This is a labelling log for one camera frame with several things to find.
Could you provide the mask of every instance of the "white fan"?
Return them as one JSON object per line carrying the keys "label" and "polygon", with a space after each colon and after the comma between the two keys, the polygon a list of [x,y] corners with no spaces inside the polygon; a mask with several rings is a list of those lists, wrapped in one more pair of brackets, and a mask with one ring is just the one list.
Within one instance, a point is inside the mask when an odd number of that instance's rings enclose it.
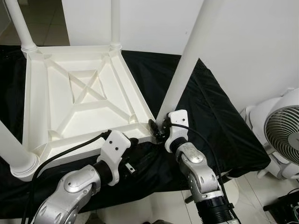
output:
{"label": "white fan", "polygon": [[279,179],[299,179],[299,88],[241,113],[266,149],[271,163],[258,172]]}

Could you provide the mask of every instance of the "black joint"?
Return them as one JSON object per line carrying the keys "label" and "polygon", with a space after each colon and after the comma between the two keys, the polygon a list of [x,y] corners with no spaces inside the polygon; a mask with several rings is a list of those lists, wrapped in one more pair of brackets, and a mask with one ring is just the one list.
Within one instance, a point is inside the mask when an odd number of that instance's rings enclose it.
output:
{"label": "black joint", "polygon": [[166,127],[166,128],[170,128],[171,127],[171,121],[170,121],[170,118],[168,117],[168,114],[166,116],[167,118],[163,121],[163,127]]}
{"label": "black joint", "polygon": [[184,138],[184,137],[179,137],[177,139],[175,139],[171,144],[170,144],[170,150],[172,151],[172,153],[176,153],[177,152],[177,149],[185,144],[187,142],[187,140]]}
{"label": "black joint", "polygon": [[193,202],[193,201],[194,201],[193,196],[189,196],[185,199],[186,204],[189,204],[190,202]]}
{"label": "black joint", "polygon": [[108,136],[110,135],[112,131],[111,130],[108,130],[106,132],[103,132],[101,135],[102,135],[102,138],[107,140]]}
{"label": "black joint", "polygon": [[225,203],[222,196],[198,202],[196,207],[203,223],[225,223],[234,219],[231,206]]}
{"label": "black joint", "polygon": [[164,141],[165,132],[167,131],[166,127],[162,126],[161,130],[159,130],[158,125],[152,119],[149,119],[149,128],[151,134],[156,138],[157,142]]}
{"label": "black joint", "polygon": [[103,160],[93,164],[93,167],[100,175],[102,187],[108,185],[112,181],[112,172],[107,163],[105,163]]}
{"label": "black joint", "polygon": [[130,149],[135,149],[138,145],[139,140],[137,138],[130,138],[129,140],[131,142]]}

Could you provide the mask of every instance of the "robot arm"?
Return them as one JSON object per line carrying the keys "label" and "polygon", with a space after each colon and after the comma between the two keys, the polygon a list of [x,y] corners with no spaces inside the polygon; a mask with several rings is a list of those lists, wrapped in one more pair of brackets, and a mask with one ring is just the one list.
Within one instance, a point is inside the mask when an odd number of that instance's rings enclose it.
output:
{"label": "robot arm", "polygon": [[[172,124],[188,126],[185,110],[168,115]],[[149,122],[157,139],[166,139],[165,148],[174,153],[188,184],[203,223],[239,224],[231,207],[225,202],[221,186],[214,171],[208,166],[205,155],[188,142],[187,129],[167,125],[168,133],[160,132],[153,121]],[[112,131],[101,148],[97,163],[66,174],[56,191],[40,206],[35,224],[73,224],[80,209],[101,186],[114,186],[119,181],[118,166],[131,141],[121,132]]]}
{"label": "robot arm", "polygon": [[97,163],[67,173],[56,191],[38,209],[35,224],[73,224],[78,212],[101,186],[119,181],[118,166],[131,141],[121,132],[112,131],[101,148]]}
{"label": "robot arm", "polygon": [[[168,118],[163,128],[167,127],[167,122],[188,126],[188,116],[185,110],[170,112]],[[205,155],[187,141],[188,130],[178,126],[171,126],[169,130],[166,134],[169,137],[165,142],[165,148],[176,155],[180,170],[187,178],[202,222],[239,224],[238,219],[231,213],[232,206],[225,201],[221,186],[214,171],[208,166]]]}

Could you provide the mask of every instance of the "cable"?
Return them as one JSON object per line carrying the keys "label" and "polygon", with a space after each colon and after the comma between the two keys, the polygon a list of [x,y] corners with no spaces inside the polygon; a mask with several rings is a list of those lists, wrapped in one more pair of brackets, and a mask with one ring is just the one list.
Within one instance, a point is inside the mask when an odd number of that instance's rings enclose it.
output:
{"label": "cable", "polygon": [[299,206],[295,206],[294,208],[293,208],[293,212],[294,212],[294,217],[295,217],[295,219],[297,219],[296,221],[298,222],[299,221],[299,214],[298,214],[298,212],[297,212],[297,210],[299,209]]}
{"label": "cable", "polygon": [[27,204],[26,204],[26,207],[25,207],[25,210],[24,210],[24,213],[23,213],[23,217],[22,217],[22,221],[21,221],[21,224],[25,224],[26,223],[26,216],[28,214],[28,208],[30,209],[30,214],[29,214],[29,218],[28,218],[28,224],[31,223],[33,217],[31,217],[31,214],[32,214],[32,207],[34,205],[34,184],[37,180],[37,177],[39,175],[39,173],[41,172],[41,170],[46,166],[48,165],[50,162],[52,162],[53,160],[63,156],[63,155],[66,155],[70,152],[73,152],[81,147],[84,147],[84,146],[87,146],[88,144],[98,140],[99,138],[101,137],[106,137],[107,134],[109,135],[111,131],[108,131],[108,132],[105,132],[105,133],[101,133],[99,134],[98,136],[94,137],[93,139],[90,139],[86,142],[83,142],[81,143],[80,145],[77,145],[77,146],[74,146],[62,153],[59,153],[57,155],[54,155],[53,157],[49,158],[48,160],[46,160],[44,163],[42,163],[35,171],[35,173],[33,174],[33,177],[32,177],[32,181],[31,181],[31,186],[30,186],[30,192],[29,192],[29,198],[28,198],[28,201],[27,201]]}
{"label": "cable", "polygon": [[[229,201],[228,201],[228,196],[226,194],[226,190],[224,188],[224,184],[223,184],[223,180],[222,180],[222,176],[221,176],[221,170],[220,170],[220,166],[219,166],[219,162],[218,162],[218,159],[217,159],[217,156],[216,156],[216,153],[213,149],[213,147],[211,146],[211,144],[208,142],[208,140],[201,134],[199,133],[198,131],[196,131],[195,129],[193,128],[190,128],[190,127],[187,127],[185,125],[179,125],[179,124],[173,124],[173,123],[170,123],[170,126],[176,126],[176,127],[181,127],[181,128],[185,128],[195,134],[197,134],[210,148],[211,152],[212,152],[212,155],[213,155],[213,158],[214,158],[214,161],[215,161],[215,165],[216,165],[216,169],[217,169],[217,173],[218,173],[218,180],[219,180],[219,184],[222,188],[222,192],[224,194],[224,199],[226,201],[227,204],[229,204]],[[232,215],[239,221],[239,223],[241,224],[241,221],[239,220],[238,216],[236,215],[235,211],[233,209],[230,210]]]}
{"label": "cable", "polygon": [[287,195],[289,195],[290,193],[292,193],[293,191],[298,190],[298,189],[299,188],[295,188],[295,189],[291,190],[289,193],[287,193]]}

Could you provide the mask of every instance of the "black tablecloth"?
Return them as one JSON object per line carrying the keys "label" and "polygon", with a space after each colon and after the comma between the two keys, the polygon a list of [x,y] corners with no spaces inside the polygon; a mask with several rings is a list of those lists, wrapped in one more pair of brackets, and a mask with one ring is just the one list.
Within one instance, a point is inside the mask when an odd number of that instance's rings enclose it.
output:
{"label": "black tablecloth", "polygon": [[[150,110],[157,117],[180,56],[133,51],[122,51],[122,55]],[[0,46],[0,75],[0,119],[21,141],[26,59],[19,46]],[[229,171],[231,177],[239,177],[269,164],[263,147],[200,60],[177,109],[188,111],[189,126],[201,132],[215,148],[222,172]],[[189,141],[206,155],[209,165],[215,169],[207,145],[192,133],[188,135]],[[162,145],[142,143],[129,156],[137,173],[131,176],[120,167],[120,182],[114,187],[104,187],[82,211],[134,201],[157,191],[187,189],[173,155],[166,153]],[[35,208],[54,192],[64,174],[93,164],[95,160],[96,157],[90,157],[43,172],[37,184]],[[0,218],[20,217],[29,183],[14,178],[1,158],[0,180]]]}

